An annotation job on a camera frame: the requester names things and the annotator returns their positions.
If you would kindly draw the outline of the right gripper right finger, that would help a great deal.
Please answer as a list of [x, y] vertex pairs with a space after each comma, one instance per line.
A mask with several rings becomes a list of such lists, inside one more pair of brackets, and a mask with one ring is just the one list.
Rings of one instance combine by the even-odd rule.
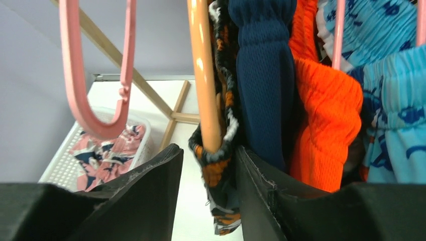
[[305, 185], [253, 152], [235, 150], [244, 240], [425, 240], [425, 186]]

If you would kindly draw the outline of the orange camouflage shorts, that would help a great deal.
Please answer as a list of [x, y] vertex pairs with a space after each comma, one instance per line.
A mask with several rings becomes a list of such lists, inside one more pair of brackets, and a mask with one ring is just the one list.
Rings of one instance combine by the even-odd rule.
[[227, 235], [241, 224], [234, 160], [235, 147], [244, 138], [236, 71], [239, 30], [229, 15], [228, 1], [200, 1], [199, 5], [207, 11], [201, 17], [208, 18], [212, 59], [198, 60], [196, 67], [212, 68], [221, 145], [217, 151], [205, 147], [207, 138], [202, 130], [212, 131], [212, 128], [202, 120], [189, 138], [188, 146], [201, 168], [215, 234]]

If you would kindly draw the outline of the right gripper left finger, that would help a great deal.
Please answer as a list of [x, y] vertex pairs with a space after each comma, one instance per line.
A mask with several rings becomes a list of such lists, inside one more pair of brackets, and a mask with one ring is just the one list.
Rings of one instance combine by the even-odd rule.
[[1, 240], [171, 240], [184, 151], [150, 161], [90, 192], [1, 184]]

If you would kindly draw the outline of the orange wooden hanger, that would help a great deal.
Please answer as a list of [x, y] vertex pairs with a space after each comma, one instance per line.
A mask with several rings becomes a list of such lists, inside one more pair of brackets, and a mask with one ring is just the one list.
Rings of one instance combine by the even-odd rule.
[[188, 0], [196, 94], [204, 149], [216, 152], [221, 146], [221, 127], [216, 106], [207, 1]]

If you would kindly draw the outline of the pink shark print shorts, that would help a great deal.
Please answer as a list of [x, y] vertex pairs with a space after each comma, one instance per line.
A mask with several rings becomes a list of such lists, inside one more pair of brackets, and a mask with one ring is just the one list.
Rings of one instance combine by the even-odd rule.
[[142, 140], [146, 126], [127, 125], [115, 139], [100, 140], [81, 131], [69, 154], [81, 167], [76, 179], [78, 191], [89, 192], [142, 164]]

